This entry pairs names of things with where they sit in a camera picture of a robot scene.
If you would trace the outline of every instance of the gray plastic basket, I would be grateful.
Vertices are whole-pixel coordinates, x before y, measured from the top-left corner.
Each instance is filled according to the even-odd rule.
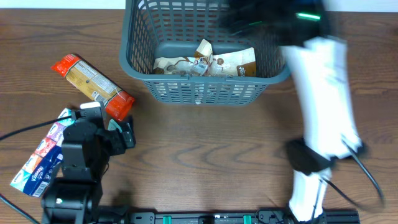
[[[289,69],[276,35],[259,28],[250,39],[229,37],[218,19],[228,10],[223,0],[126,0],[120,64],[131,77],[142,80],[164,103],[245,105],[269,84],[279,83]],[[190,77],[151,74],[159,57],[192,57],[202,39],[215,55],[254,47],[257,77]]]

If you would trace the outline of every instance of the orange package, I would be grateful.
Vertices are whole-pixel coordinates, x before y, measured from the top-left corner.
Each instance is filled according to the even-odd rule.
[[[90,99],[103,102],[105,111],[118,121],[124,119],[135,100],[76,55],[68,54],[52,69]]]
[[[22,169],[30,174],[33,174],[33,171],[36,169],[37,165],[42,162],[43,158],[41,158],[39,155],[36,153],[33,153],[29,160],[25,163],[25,165],[22,167]]]
[[[45,157],[45,155],[47,155],[47,153],[49,153],[56,144],[57,143],[55,141],[44,137],[39,146],[37,146],[35,153],[41,157]]]

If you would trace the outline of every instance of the green connector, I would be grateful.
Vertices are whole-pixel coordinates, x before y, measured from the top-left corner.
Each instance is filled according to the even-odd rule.
[[[309,20],[314,20],[314,21],[318,21],[321,19],[320,16],[311,15],[311,14],[307,14],[307,13],[296,13],[296,16],[299,19],[309,19]]]
[[[243,224],[251,224],[251,215],[243,216]]]
[[[163,224],[172,224],[172,217],[163,217]]]

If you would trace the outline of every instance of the black mount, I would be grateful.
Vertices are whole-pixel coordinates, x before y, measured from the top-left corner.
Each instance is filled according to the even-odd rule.
[[[136,144],[131,123],[105,129],[101,107],[72,111],[75,123],[63,131],[62,178],[44,193],[42,223],[91,223],[100,213],[101,178],[109,158]]]
[[[124,214],[122,222],[130,224],[294,224],[286,216],[284,209],[260,209],[256,212],[225,213],[154,213],[136,212]],[[97,220],[94,223],[106,223],[111,219]],[[360,224],[357,211],[327,210],[314,224]]]

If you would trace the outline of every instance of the green light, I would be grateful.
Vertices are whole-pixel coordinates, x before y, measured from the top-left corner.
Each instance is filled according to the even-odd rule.
[[[249,26],[254,26],[254,25],[257,25],[257,24],[262,24],[262,21],[252,22],[252,23],[249,24]]]
[[[320,16],[311,15],[311,14],[307,14],[307,13],[296,13],[296,16],[298,18],[301,18],[301,19],[314,19],[314,20],[320,20],[321,19]]]

